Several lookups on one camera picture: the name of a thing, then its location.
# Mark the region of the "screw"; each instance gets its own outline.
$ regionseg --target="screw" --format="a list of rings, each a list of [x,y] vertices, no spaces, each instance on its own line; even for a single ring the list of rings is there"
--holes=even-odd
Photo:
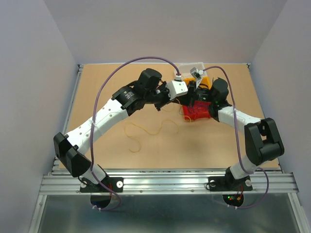
[[[215,181],[210,181],[208,182],[208,185],[211,187],[215,187],[216,186],[216,182]]]
[[[246,180],[246,181],[245,181],[245,184],[246,184],[247,187],[252,186],[252,182],[251,182],[250,180]]]
[[[122,188],[123,187],[123,182],[122,181],[118,181],[117,182],[117,187],[118,188]]]

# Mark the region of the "white connector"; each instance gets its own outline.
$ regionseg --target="white connector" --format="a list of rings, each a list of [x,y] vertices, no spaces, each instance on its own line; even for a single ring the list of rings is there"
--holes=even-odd
[[[169,92],[170,100],[173,100],[178,96],[183,96],[188,93],[188,88],[184,81],[179,82],[172,80],[166,84],[166,87],[170,90]]]
[[[175,80],[176,81],[182,81],[182,76],[181,75],[175,75]]]

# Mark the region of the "black mount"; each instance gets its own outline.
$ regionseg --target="black mount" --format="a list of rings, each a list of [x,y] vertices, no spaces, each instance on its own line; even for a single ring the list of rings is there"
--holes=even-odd
[[[244,132],[246,154],[253,164],[259,166],[284,154],[284,146],[273,119],[247,124]]]
[[[252,191],[253,187],[246,185],[247,180],[250,180],[249,176],[238,180],[234,179],[230,167],[228,167],[224,176],[213,176],[209,178],[207,189],[211,192],[238,191],[243,186],[244,191]]]
[[[146,69],[137,81],[129,83],[112,95],[122,104],[122,109],[126,109],[130,116],[135,111],[140,110],[145,104],[154,104],[159,111],[161,107],[170,102],[169,89],[166,82],[161,81],[162,75],[154,69]]]
[[[277,130],[276,123],[271,118],[266,118],[258,123],[250,123],[244,126],[245,148],[247,158],[255,165],[273,160],[284,154],[284,146]],[[212,178],[214,182],[209,185],[211,191],[237,191],[239,186],[243,186],[245,191],[253,188],[245,185],[250,177],[236,180],[230,168],[227,168],[225,176]]]
[[[80,187],[80,192],[81,193],[108,193],[105,188],[103,188],[100,184],[94,184],[90,182],[86,178],[81,179],[84,184],[86,184],[86,187],[82,188]],[[107,186],[108,188],[111,187],[112,191],[115,191],[116,193],[121,193],[123,192],[123,186],[118,187],[117,182],[122,182],[123,184],[124,178],[123,177],[109,177],[106,176],[101,182]]]
[[[73,146],[67,138],[68,136],[62,133],[54,136],[55,154],[69,173],[73,177],[78,177],[89,169],[91,161],[78,152],[78,147]]]

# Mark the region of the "gray wall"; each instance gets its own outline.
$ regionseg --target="gray wall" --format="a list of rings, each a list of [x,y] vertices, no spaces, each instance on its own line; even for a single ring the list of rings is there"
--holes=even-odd
[[[251,65],[266,116],[276,120],[311,223],[311,1],[288,0]]]
[[[76,63],[43,0],[0,7],[0,232],[27,232]]]
[[[78,63],[251,62],[286,0],[45,0]]]

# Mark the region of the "wooden board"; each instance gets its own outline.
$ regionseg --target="wooden board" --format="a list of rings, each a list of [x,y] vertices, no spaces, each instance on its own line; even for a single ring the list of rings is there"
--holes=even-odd
[[[75,129],[91,116],[97,92],[108,77],[120,64],[85,65],[79,83],[68,131]],[[263,113],[246,65],[221,65],[227,72],[236,100],[237,108],[249,115],[263,117]],[[173,67],[166,64],[131,64],[120,71],[108,82],[102,91],[98,109],[105,105],[111,95],[122,86],[136,80],[146,68],[158,70],[163,80],[173,79]],[[221,70],[209,70],[210,80],[217,77],[225,79]],[[227,168],[238,161],[234,129],[213,119],[199,119],[189,122],[179,114],[178,104],[164,107],[167,111],[157,112],[153,105],[142,110],[112,127],[94,144],[95,163],[103,168]],[[154,133],[165,119],[158,135],[148,135],[133,125],[127,132],[141,143],[125,135],[127,122],[133,122]],[[245,154],[244,136],[240,134],[240,147]],[[264,167],[278,167],[278,161],[266,163]]]

